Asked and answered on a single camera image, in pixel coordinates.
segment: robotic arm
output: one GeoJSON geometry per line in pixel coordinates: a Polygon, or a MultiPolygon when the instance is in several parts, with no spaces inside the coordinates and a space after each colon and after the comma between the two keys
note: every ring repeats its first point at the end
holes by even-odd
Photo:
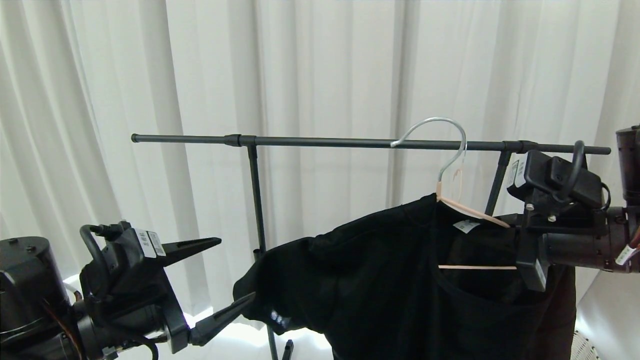
{"type": "MultiPolygon", "coordinates": [[[[640,128],[620,130],[618,150],[626,207],[610,207],[611,194],[586,168],[584,144],[573,161],[529,151],[508,179],[508,192],[525,202],[523,214],[507,215],[504,238],[529,289],[544,291],[550,265],[640,273],[640,128]]],[[[219,238],[162,244],[157,234],[128,222],[85,225],[81,237],[92,255],[80,274],[84,299],[70,304],[45,238],[0,241],[0,346],[2,360],[112,360],[145,345],[157,360],[156,343],[172,353],[203,346],[252,303],[249,294],[190,329],[164,267],[221,243],[219,238]],[[93,234],[102,236],[100,250],[93,234]],[[160,332],[156,338],[146,338],[160,332]]],[[[475,238],[482,238],[474,233],[475,238]]]]}

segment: metal hanger hook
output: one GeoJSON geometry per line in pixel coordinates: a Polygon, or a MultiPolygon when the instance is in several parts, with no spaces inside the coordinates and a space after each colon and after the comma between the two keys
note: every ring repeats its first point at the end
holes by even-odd
{"type": "Polygon", "coordinates": [[[462,125],[460,125],[457,121],[448,119],[446,117],[430,117],[428,119],[424,119],[414,124],[406,133],[404,133],[402,137],[400,137],[400,139],[392,142],[391,147],[396,147],[402,144],[406,140],[406,138],[409,137],[409,135],[413,132],[413,130],[416,130],[418,127],[428,122],[434,122],[434,121],[444,121],[454,125],[455,127],[458,128],[458,131],[460,131],[460,135],[462,137],[460,142],[460,148],[458,149],[456,154],[453,156],[453,158],[447,161],[447,163],[440,169],[440,173],[438,174],[438,182],[440,183],[442,182],[442,174],[444,174],[445,170],[447,170],[447,168],[450,167],[451,164],[453,164],[460,157],[463,151],[467,150],[467,133],[462,128],[462,125]]]}

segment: black t-shirt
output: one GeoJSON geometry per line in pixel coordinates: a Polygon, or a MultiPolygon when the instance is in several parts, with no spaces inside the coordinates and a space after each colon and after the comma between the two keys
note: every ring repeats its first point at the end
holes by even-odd
{"type": "Polygon", "coordinates": [[[574,268],[551,266],[545,293],[513,270],[438,268],[513,265],[508,244],[474,241],[509,231],[429,195],[267,251],[234,298],[255,291],[245,317],[323,333],[341,360],[569,359],[574,268]],[[468,219],[480,225],[454,227],[468,219]]]}

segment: white label sticker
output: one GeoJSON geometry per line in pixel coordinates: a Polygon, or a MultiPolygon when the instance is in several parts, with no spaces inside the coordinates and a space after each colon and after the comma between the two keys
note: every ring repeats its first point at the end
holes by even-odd
{"type": "Polygon", "coordinates": [[[546,285],[547,277],[545,276],[545,272],[542,271],[542,266],[540,265],[540,261],[536,259],[536,272],[538,273],[538,278],[542,282],[542,285],[546,285]]]}
{"type": "Polygon", "coordinates": [[[513,164],[511,164],[511,171],[509,172],[509,179],[507,180],[507,187],[513,185],[513,181],[516,179],[516,173],[518,172],[518,163],[516,160],[513,164]]]}
{"type": "Polygon", "coordinates": [[[624,265],[638,251],[640,251],[640,249],[634,249],[627,244],[627,246],[622,249],[620,255],[618,255],[618,257],[616,258],[616,264],[624,265]]]}
{"type": "Polygon", "coordinates": [[[140,242],[142,253],[145,255],[145,258],[156,258],[156,251],[149,240],[147,232],[141,229],[136,229],[136,234],[138,235],[138,241],[140,242]]]}
{"type": "Polygon", "coordinates": [[[456,229],[462,231],[465,234],[468,234],[469,231],[473,230],[474,227],[480,225],[479,222],[473,222],[471,220],[463,220],[463,221],[459,221],[456,222],[455,224],[453,224],[453,227],[455,227],[456,229]]]}
{"type": "Polygon", "coordinates": [[[528,154],[525,154],[520,160],[518,160],[518,170],[516,170],[516,175],[513,180],[513,184],[519,188],[522,185],[526,184],[527,181],[524,179],[524,169],[527,165],[527,157],[528,154]]]}
{"type": "Polygon", "coordinates": [[[164,249],[162,248],[162,243],[160,242],[158,234],[154,233],[153,231],[147,231],[147,234],[149,234],[151,243],[153,244],[158,256],[166,256],[166,252],[164,252],[164,249]]]}

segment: white backdrop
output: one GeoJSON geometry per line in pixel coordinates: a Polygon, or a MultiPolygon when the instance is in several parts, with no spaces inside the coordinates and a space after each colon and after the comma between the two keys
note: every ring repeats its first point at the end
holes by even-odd
{"type": "MultiPolygon", "coordinates": [[[[219,236],[168,273],[185,312],[221,308],[257,246],[246,149],[131,133],[397,138],[445,116],[470,140],[615,147],[640,119],[638,16],[595,0],[1,1],[0,235],[47,237],[64,277],[90,260],[83,224],[219,236]]],[[[457,140],[446,124],[412,138],[457,140]]],[[[260,148],[268,247],[433,192],[451,155],[260,148]]],[[[496,161],[467,154],[463,203],[484,209],[496,161]]],[[[617,155],[590,165],[620,204],[617,155]]],[[[497,214],[521,210],[500,195],[497,214]]]]}

